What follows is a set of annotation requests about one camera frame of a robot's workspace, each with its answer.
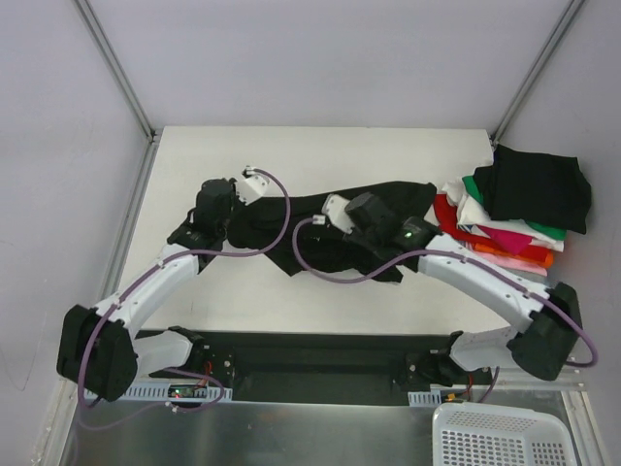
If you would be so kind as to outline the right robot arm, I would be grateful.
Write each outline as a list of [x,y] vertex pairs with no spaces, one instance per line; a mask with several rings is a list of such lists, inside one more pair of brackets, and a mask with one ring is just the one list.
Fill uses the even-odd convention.
[[557,379],[578,339],[575,290],[533,283],[460,245],[421,217],[399,218],[375,195],[327,202],[329,218],[354,244],[377,258],[400,255],[411,271],[449,284],[493,311],[506,327],[457,331],[447,348],[418,366],[440,383],[458,383],[484,367],[518,367],[543,381]]

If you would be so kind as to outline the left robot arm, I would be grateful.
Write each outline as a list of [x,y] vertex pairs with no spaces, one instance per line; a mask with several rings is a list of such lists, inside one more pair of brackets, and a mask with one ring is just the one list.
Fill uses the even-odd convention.
[[180,326],[151,337],[138,334],[177,289],[221,254],[238,205],[235,180],[203,182],[194,208],[137,279],[91,308],[76,305],[67,312],[57,373],[108,402],[137,378],[167,368],[187,378],[205,376],[206,341],[199,334]]

